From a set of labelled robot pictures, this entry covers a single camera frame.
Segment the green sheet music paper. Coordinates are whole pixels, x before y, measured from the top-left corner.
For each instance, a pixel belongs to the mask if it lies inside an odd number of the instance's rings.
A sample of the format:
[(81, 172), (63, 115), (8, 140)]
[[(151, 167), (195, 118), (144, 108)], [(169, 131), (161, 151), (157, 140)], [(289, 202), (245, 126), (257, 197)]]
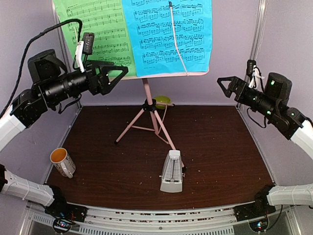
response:
[(126, 77), (136, 77), (133, 50), (120, 0), (55, 0), (61, 22), (80, 19), (82, 32), (94, 33), (92, 55), (88, 60), (113, 62), (126, 66)]

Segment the pink folding music stand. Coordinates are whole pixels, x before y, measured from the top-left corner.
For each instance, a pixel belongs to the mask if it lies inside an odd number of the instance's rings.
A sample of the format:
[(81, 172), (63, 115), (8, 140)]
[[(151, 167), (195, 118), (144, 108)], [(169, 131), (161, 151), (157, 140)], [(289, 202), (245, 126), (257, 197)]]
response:
[(185, 168), (196, 157), (191, 156), (191, 150), (200, 147), (201, 140), (196, 135), (201, 132), (197, 125), (205, 121), (206, 106), (168, 106), (167, 110), (152, 109), (153, 96), (148, 78), (135, 78), (144, 90), (145, 101), (140, 110), (130, 120), (114, 144), (121, 140), (129, 141), (134, 147), (143, 147), (144, 157), (155, 157), (160, 166), (170, 150), (180, 150), (182, 159), (186, 160)]

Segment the blue sheet music paper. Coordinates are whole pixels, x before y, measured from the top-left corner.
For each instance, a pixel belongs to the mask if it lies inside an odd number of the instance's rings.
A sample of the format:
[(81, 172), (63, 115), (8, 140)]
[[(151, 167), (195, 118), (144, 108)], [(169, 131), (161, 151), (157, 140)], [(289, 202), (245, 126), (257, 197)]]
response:
[(199, 75), (209, 71), (212, 1), (124, 0), (136, 75)]

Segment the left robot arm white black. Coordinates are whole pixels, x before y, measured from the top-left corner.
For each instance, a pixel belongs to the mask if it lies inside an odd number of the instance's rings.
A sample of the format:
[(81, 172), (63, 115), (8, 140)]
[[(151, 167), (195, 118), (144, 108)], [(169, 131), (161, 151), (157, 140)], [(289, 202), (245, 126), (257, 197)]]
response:
[[(106, 95), (128, 73), (125, 66), (113, 62), (88, 60), (83, 70), (68, 72), (65, 64), (48, 49), (27, 61), (33, 81), (30, 89), (20, 93), (0, 119), (0, 147), (4, 149), (12, 139), (33, 125), (48, 109), (62, 113), (65, 107), (57, 106), (73, 97), (79, 101), (81, 94)], [(38, 185), (11, 175), (4, 165), (0, 166), (0, 191), (52, 209), (59, 217), (70, 213), (70, 206), (58, 187)]]

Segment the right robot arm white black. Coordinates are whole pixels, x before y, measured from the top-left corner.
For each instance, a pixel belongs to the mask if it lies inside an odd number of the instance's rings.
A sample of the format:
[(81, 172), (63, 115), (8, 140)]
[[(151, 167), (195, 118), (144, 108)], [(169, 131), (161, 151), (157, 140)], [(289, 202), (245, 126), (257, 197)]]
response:
[[(261, 113), (270, 124), (288, 140), (303, 149), (309, 157), (313, 155), (313, 123), (298, 109), (288, 106), (292, 81), (285, 76), (270, 72), (263, 92), (251, 88), (236, 77), (217, 79), (226, 97), (235, 94), (235, 101)], [(299, 186), (274, 186), (266, 195), (251, 204), (251, 212), (261, 216), (276, 205), (313, 205), (312, 184)]]

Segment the yellow-green plastic bowl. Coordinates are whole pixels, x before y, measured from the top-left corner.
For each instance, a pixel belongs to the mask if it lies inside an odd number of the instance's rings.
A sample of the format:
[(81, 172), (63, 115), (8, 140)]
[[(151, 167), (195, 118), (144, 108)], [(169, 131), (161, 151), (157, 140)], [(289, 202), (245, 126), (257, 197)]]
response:
[[(166, 104), (170, 104), (171, 103), (170, 98), (167, 97), (167, 96), (157, 96), (154, 99), (156, 100), (156, 102), (161, 102), (161, 103), (166, 103)], [(160, 110), (164, 110), (165, 109), (165, 105), (157, 104), (156, 108), (160, 109)]]

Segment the white patterned mug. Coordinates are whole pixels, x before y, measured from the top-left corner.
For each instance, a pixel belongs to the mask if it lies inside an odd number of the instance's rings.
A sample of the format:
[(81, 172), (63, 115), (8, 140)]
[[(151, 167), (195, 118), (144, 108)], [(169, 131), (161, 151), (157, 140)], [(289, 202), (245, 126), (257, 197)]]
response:
[(50, 161), (62, 176), (73, 178), (76, 165), (65, 148), (53, 150), (50, 154)]

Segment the white metronome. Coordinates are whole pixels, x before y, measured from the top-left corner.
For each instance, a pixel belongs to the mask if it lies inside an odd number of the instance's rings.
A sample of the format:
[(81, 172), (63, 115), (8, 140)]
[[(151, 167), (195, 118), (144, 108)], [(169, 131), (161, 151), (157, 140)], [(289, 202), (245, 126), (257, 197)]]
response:
[(183, 190), (182, 162), (179, 150), (169, 150), (160, 177), (160, 191), (180, 193)]

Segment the left aluminium corner post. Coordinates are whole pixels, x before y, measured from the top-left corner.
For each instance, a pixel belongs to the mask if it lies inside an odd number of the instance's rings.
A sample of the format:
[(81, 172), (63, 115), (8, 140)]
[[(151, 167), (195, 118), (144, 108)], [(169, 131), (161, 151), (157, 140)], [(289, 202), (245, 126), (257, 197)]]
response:
[[(57, 11), (55, 9), (55, 5), (54, 5), (54, 1), (51, 1), (51, 6), (52, 6), (52, 12), (53, 12), (53, 17), (54, 17), (54, 21), (56, 24), (58, 24), (60, 22), (59, 20), (59, 16), (57, 14)], [(67, 42), (66, 39), (64, 37), (62, 28), (58, 28), (57, 29), (58, 32), (58, 37), (59, 37), (59, 42), (60, 42), (60, 47), (61, 47), (61, 51), (62, 51), (62, 57), (63, 57), (63, 62), (66, 65), (68, 71), (73, 71), (73, 66), (71, 65), (71, 62), (73, 62), (72, 56), (68, 50), (68, 46), (67, 46)]]

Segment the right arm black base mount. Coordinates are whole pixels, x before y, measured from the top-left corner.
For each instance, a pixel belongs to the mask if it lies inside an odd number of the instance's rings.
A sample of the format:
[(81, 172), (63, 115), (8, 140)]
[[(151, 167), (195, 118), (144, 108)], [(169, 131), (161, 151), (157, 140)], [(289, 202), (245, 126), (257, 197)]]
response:
[(234, 213), (237, 221), (250, 220), (276, 212), (275, 206), (271, 206), (267, 195), (274, 185), (265, 185), (254, 196), (254, 202), (235, 206)]

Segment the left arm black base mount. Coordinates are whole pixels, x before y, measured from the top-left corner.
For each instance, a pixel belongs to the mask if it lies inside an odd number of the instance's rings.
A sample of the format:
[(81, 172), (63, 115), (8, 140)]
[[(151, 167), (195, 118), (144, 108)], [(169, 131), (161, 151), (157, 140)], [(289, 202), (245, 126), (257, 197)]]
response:
[(87, 207), (68, 203), (59, 187), (50, 186), (50, 188), (53, 192), (53, 202), (49, 206), (44, 206), (46, 213), (55, 218), (77, 222), (85, 221), (88, 211)]

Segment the front aluminium rail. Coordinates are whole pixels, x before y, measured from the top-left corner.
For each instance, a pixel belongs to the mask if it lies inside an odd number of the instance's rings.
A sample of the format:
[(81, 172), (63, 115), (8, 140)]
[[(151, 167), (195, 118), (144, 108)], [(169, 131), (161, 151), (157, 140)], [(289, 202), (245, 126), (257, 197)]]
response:
[(239, 221), (234, 205), (186, 210), (123, 210), (88, 206), (67, 235), (300, 235), (293, 206)]

